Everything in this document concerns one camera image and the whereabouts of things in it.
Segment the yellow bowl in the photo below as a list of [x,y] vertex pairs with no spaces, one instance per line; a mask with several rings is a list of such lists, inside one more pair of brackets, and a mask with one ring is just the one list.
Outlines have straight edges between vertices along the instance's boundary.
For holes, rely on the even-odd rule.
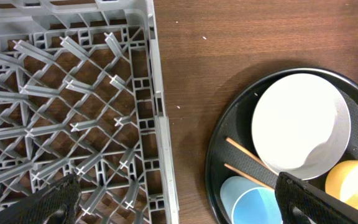
[[344,161],[334,166],[326,178],[325,192],[358,209],[358,161]]

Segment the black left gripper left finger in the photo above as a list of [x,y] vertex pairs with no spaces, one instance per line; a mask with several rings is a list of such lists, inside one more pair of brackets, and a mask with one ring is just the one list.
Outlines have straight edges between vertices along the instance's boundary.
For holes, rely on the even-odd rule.
[[72,224],[80,199],[77,175],[70,174],[1,211],[0,224]]

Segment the light blue cup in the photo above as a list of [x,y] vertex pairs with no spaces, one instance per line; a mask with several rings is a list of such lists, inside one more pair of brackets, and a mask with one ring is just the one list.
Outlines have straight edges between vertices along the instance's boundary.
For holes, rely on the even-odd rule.
[[232,224],[282,224],[275,192],[233,176],[221,186],[220,198]]

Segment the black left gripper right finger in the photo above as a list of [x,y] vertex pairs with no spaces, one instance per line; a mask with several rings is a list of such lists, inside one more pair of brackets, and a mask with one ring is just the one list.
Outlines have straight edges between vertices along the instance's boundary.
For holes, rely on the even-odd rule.
[[287,173],[278,175],[275,186],[284,223],[358,224],[358,210]]

